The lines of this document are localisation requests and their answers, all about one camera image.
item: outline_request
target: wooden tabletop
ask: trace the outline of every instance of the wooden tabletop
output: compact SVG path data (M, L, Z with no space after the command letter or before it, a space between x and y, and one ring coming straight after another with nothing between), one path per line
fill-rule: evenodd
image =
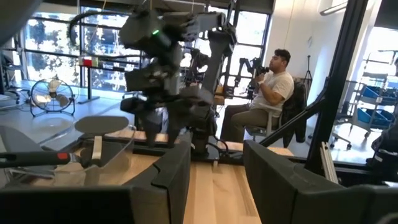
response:
M131 138L134 131L125 129L110 136ZM136 131L135 139L145 139L145 134ZM167 136L158 134L157 141L165 141ZM243 145L227 142L231 149L242 150ZM271 148L282 155L292 155L288 149ZM131 154L126 152L129 166L124 172L113 173L102 177L102 184L120 185L140 174L148 168L158 157ZM63 170L73 170L77 167L63 166ZM51 184L49 180L40 180L37 185ZM256 205L251 196L243 166L192 162L190 170L190 185L184 224L257 224L261 223Z

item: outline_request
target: khaki pants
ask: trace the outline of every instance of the khaki pants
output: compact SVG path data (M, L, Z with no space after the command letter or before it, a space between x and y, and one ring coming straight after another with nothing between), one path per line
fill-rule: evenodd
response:
M268 113L261 109L249 109L249 105L234 105L225 108L220 139L243 142L245 126L267 127ZM272 118L272 124L278 125L279 118Z

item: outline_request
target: glass window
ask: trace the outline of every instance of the glass window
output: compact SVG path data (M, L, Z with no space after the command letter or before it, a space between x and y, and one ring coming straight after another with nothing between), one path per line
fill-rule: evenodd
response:
M70 21L76 15L65 14L65 13L52 13L52 12L35 12L34 17L46 18L46 19L59 19L61 21Z
M237 75L239 72L239 59L247 58L249 60L252 60L255 57L260 57L260 51L261 48L259 47L236 45L234 48L234 52L232 54L231 70L229 71L229 73L232 75ZM223 65L223 71L225 71L225 68L226 68L226 60ZM245 71L245 68L242 69L242 76L248 76L247 70Z
M25 47L60 54L78 55L78 47L73 47L67 35L68 24L30 19L25 27ZM72 36L79 43L78 27Z
M392 51L376 51L370 53L366 59L369 57L369 60L373 60L376 62L386 62L386 63L392 63L392 60L394 59L394 53Z
M106 11L98 8L92 7L84 7L84 12L88 11ZM112 27L122 27L124 23L126 23L128 16L120 16L120 15L95 15L89 16L85 18L85 22L89 24L99 24L104 26L112 26Z
M373 27L369 35L364 59L366 59L370 53L378 50L397 50L397 39L398 30L391 30L382 27Z
M364 72L374 73L374 74L389 74L395 75L396 67L393 65L385 64L385 63L377 63L377 62L368 62L363 61Z
M136 55L127 58L128 62L139 62L139 50L125 49L119 41L119 31L85 26L85 49L96 55Z
M59 78L69 85L80 84L80 69L77 58L26 53L29 80Z
M267 14L240 12L236 26L238 43L261 45L266 22Z
M228 16L227 15L227 13L228 13L227 9L222 9L222 8L218 8L218 7L209 6L209 12L223 12L225 14L225 16ZM231 19L229 20L230 23L233 23L234 15L235 15L235 10L233 10L232 13L231 13Z
M124 68L125 71L132 71L138 68L138 64L122 62L103 62L105 68ZM88 86L87 70L85 72L85 86ZM103 69L91 69L91 87L99 90L126 91L124 72L114 72Z
M126 80L124 72L113 72L109 70L91 69L91 87L97 90L126 91Z

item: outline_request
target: fan grille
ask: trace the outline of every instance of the fan grille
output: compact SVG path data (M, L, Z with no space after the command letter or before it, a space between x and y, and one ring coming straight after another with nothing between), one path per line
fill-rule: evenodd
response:
M32 87L32 102L47 112L59 112L66 109L73 99L72 89L58 79L40 80Z

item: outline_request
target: tripod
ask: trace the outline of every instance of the tripod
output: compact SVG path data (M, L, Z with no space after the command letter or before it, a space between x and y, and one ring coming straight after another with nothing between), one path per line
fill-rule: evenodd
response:
M312 75L311 75L311 71L310 71L310 58L311 55L307 56L308 60L307 60L307 72L305 73L304 76L304 84L305 84L305 94L308 98L308 94L310 93L310 87L311 87L311 83L312 83Z

